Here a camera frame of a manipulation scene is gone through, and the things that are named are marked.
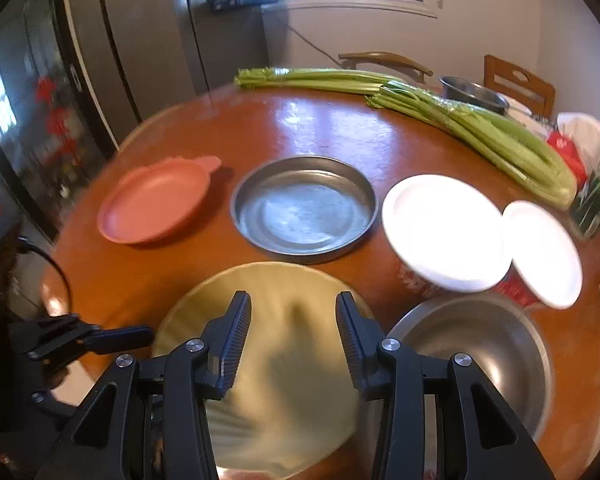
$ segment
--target wooden table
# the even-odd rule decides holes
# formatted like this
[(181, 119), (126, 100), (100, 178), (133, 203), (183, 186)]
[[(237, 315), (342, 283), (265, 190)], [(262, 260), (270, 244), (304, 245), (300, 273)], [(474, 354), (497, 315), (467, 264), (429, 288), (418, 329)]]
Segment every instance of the wooden table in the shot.
[[(76, 206), (56, 247), (56, 259), (72, 284), (75, 311), (105, 328), (157, 327), (200, 281), (231, 266), (270, 259), (234, 228), (230, 196), (248, 171), (299, 154), (327, 155), (354, 165), (380, 198), (408, 176), (439, 173), (477, 187), (500, 210), (513, 200), (535, 201), (458, 140), (396, 112), (369, 108), (362, 97), (223, 88), (148, 124)], [(166, 156), (199, 155), (217, 155), (224, 167), (212, 177), (202, 208), (186, 228), (137, 247), (119, 246), (98, 234), (100, 203), (127, 171)], [(600, 235), (577, 247), (584, 270), (577, 303), (564, 311), (531, 311), (554, 362), (555, 398), (540, 447), (558, 480), (574, 480), (583, 471), (600, 416)], [(380, 222), (353, 252), (316, 267), (358, 291), (385, 330), (418, 302), (401, 281), (404, 267)], [(47, 302), (64, 298), (53, 272), (45, 277), (43, 296)], [(97, 377), (109, 360), (90, 354), (83, 363)], [(302, 477), (361, 478), (355, 463), (348, 445)]]

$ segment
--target window sill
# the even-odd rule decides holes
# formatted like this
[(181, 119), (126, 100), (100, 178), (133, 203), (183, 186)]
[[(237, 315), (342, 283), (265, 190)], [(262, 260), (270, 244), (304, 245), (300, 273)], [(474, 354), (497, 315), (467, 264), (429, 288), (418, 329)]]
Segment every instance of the window sill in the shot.
[(419, 14), (437, 18), (423, 2), (417, 0), (280, 0), (278, 3), (262, 6), (265, 12), (281, 12), (287, 9), (379, 9), (394, 12)]

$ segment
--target yellow bowl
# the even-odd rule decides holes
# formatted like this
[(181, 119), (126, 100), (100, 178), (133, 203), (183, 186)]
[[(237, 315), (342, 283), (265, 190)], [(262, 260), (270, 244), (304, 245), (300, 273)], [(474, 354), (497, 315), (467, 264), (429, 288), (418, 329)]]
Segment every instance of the yellow bowl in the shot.
[[(320, 270), (256, 262), (200, 283), (167, 314), (152, 353), (167, 354), (222, 316), (236, 290), (251, 295), (251, 327), (234, 387), (206, 416), (216, 463), (288, 478), (354, 432), (358, 393), (335, 321), (345, 283)], [(368, 306), (352, 291), (361, 311)]]

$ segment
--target glass door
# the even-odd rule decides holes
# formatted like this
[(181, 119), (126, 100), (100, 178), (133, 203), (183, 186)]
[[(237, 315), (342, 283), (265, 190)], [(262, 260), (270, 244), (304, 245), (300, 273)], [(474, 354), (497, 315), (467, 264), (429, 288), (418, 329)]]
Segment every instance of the glass door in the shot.
[(66, 49), (54, 0), (10, 0), (0, 13), (0, 171), (50, 238), (110, 155), (76, 99)]

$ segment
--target bunch of celery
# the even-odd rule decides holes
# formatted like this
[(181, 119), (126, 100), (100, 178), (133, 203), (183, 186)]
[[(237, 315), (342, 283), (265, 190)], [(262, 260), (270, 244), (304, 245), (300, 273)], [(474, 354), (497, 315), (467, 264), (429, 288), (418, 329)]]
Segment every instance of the bunch of celery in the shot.
[(239, 70), (234, 83), (244, 88), (295, 87), (372, 95), (401, 79), (376, 72), (336, 68), (251, 68)]
[(558, 209), (566, 210), (575, 197), (576, 179), (560, 155), (512, 119), (397, 81), (383, 85), (367, 103), (391, 108), (464, 140), (522, 187)]

